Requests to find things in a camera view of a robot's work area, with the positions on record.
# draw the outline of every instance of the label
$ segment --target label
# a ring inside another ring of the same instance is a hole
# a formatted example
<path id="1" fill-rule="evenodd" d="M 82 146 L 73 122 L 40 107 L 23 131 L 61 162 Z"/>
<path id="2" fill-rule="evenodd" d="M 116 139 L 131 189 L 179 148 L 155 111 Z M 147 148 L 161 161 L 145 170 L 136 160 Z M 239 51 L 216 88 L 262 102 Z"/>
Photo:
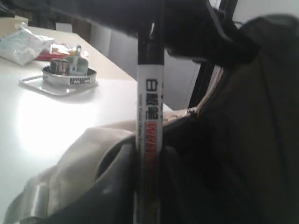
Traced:
<path id="1" fill-rule="evenodd" d="M 70 85 L 90 84 L 90 77 L 70 78 Z"/>
<path id="2" fill-rule="evenodd" d="M 159 157 L 163 135 L 162 65 L 138 66 L 138 106 L 136 145 L 140 157 L 140 183 L 137 192 L 140 224 L 159 223 Z"/>

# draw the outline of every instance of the bag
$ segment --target bag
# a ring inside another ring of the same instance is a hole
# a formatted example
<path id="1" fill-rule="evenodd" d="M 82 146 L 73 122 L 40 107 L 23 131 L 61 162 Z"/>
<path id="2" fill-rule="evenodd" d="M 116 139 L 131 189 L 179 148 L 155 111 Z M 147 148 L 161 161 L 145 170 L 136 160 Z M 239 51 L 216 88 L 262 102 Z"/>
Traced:
<path id="1" fill-rule="evenodd" d="M 259 55 L 218 72 L 196 108 L 165 124 L 162 224 L 299 221 L 299 22 L 273 15 L 242 31 L 261 46 Z M 134 131 L 133 122 L 88 130 L 54 168 L 28 183 L 48 187 L 48 194 L 35 194 L 48 202 L 41 203 L 44 214 L 21 218 L 132 223 Z M 8 208 L 5 224 L 20 220 L 14 212 L 24 211 L 25 193 Z"/>

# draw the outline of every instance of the black fabric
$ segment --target black fabric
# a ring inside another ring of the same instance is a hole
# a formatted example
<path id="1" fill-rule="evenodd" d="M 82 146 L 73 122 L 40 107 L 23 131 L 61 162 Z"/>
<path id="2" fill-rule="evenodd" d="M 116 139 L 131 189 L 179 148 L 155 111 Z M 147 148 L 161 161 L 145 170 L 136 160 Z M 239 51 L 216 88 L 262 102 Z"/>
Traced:
<path id="1" fill-rule="evenodd" d="M 262 46 L 259 55 L 224 72 L 199 116 L 164 129 L 162 224 L 299 221 L 299 22 L 268 16 L 242 31 Z M 130 223 L 136 179 L 126 149 L 107 153 L 95 186 L 43 223 Z"/>

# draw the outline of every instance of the white table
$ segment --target white table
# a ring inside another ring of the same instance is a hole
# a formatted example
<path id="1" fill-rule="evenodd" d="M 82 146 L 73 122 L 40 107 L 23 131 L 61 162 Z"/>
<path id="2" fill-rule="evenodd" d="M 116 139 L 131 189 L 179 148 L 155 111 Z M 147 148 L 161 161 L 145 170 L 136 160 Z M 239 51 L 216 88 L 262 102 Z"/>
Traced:
<path id="1" fill-rule="evenodd" d="M 136 118 L 136 82 L 128 74 L 75 34 L 32 30 L 81 44 L 99 86 L 67 98 L 47 97 L 18 85 L 21 77 L 41 74 L 45 62 L 21 67 L 0 59 L 0 223 L 26 181 L 55 165 L 86 128 Z"/>

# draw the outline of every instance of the plastic bag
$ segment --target plastic bag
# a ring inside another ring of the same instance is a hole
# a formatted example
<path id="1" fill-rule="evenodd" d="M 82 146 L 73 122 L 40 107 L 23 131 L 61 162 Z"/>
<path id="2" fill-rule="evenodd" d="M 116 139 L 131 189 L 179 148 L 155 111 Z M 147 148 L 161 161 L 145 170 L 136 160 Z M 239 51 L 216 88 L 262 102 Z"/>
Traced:
<path id="1" fill-rule="evenodd" d="M 25 65 L 37 58 L 53 42 L 54 38 L 34 35 L 26 24 L 22 23 L 19 30 L 1 39 L 0 56 Z"/>

